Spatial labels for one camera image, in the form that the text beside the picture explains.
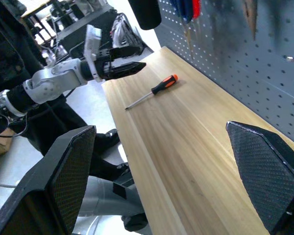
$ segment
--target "black pants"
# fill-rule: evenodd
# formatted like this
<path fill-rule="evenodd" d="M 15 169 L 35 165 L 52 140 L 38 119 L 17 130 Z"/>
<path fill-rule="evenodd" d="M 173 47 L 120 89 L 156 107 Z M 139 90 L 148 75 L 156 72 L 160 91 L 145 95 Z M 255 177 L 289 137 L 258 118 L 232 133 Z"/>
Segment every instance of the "black pants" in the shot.
<path fill-rule="evenodd" d="M 47 104 L 40 105 L 37 109 L 28 113 L 27 117 L 32 117 L 38 113 L 48 109 L 48 106 L 53 106 L 57 102 L 57 105 L 52 109 L 52 112 L 48 112 L 45 115 L 29 121 L 27 131 L 22 135 L 26 137 L 29 142 L 43 155 L 45 155 L 53 142 L 62 134 L 86 126 L 86 122 L 65 102 L 63 96 L 50 101 Z M 10 126 L 16 133 L 22 131 L 25 125 Z M 91 160 L 90 174 L 106 180 L 113 180 L 113 176 L 117 171 L 117 166 L 108 163 L 100 158 L 96 153 L 98 148 L 98 139 L 103 134 L 97 134 L 94 144 L 94 152 Z"/>

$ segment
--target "screwdriver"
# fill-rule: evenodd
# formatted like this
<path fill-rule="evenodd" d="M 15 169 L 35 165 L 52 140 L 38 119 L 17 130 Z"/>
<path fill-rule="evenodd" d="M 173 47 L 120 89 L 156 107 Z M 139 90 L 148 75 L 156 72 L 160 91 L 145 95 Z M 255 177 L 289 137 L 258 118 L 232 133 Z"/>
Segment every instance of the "screwdriver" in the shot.
<path fill-rule="evenodd" d="M 143 99 L 145 99 L 147 96 L 151 95 L 151 94 L 157 94 L 159 91 L 165 90 L 166 88 L 172 86 L 174 83 L 176 83 L 178 80 L 178 77 L 176 74 L 173 74 L 169 77 L 167 77 L 166 79 L 164 79 L 162 82 L 160 82 L 156 87 L 151 88 L 151 92 L 149 92 L 148 94 L 144 95 L 142 98 L 138 99 L 137 101 L 135 101 L 134 103 L 132 103 L 131 105 L 127 106 L 125 108 L 125 110 L 128 110 L 130 108 L 132 108 L 133 106 L 135 106 L 137 103 L 141 102 Z"/>

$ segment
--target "cardboard box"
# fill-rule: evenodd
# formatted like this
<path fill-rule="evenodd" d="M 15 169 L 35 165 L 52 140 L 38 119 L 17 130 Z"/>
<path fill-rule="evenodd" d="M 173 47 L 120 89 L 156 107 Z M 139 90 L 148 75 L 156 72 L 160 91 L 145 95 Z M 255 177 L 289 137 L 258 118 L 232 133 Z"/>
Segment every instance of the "cardboard box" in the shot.
<path fill-rule="evenodd" d="M 8 128 L 5 131 L 3 131 L 0 135 L 12 136 L 14 134 L 14 131 Z M 12 138 L 0 138 L 0 155 L 6 153 L 10 149 L 11 142 Z"/>

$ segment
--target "screwdriver shaft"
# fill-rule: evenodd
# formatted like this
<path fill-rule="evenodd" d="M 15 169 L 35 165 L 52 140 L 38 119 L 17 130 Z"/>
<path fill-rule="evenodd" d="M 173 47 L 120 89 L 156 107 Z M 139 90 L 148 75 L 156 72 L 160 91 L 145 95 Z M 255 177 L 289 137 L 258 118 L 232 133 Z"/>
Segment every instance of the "screwdriver shaft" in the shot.
<path fill-rule="evenodd" d="M 144 95 L 142 98 L 136 100 L 134 103 L 132 103 L 131 105 L 127 106 L 125 108 L 125 110 L 132 108 L 134 105 L 136 105 L 137 103 L 141 102 L 143 99 L 145 99 L 147 96 L 151 95 L 152 92 L 149 92 L 148 94 Z"/>

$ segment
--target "person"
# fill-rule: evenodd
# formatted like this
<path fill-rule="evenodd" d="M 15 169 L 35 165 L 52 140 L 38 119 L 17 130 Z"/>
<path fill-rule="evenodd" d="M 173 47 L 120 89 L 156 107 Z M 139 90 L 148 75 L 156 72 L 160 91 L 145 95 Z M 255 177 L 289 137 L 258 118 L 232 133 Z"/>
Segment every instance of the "person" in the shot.
<path fill-rule="evenodd" d="M 30 79 L 33 74 L 43 68 L 45 64 L 40 50 L 32 36 L 15 15 L 20 16 L 24 8 L 20 9 L 11 0 L 11 4 L 17 11 L 13 13 L 13 7 L 0 0 L 0 92 L 12 89 Z M 27 113 L 31 118 L 45 110 L 46 114 L 30 120 L 27 130 L 22 134 L 44 156 L 53 142 L 60 135 L 86 126 L 87 123 L 66 103 L 61 95 L 56 100 L 39 105 Z M 24 130 L 24 124 L 9 126 L 16 133 Z M 128 164 L 113 165 L 104 161 L 100 156 L 108 148 L 120 141 L 115 129 L 106 134 L 97 134 L 94 143 L 93 157 L 91 160 L 90 175 L 106 180 L 116 180 L 122 174 L 129 171 Z"/>

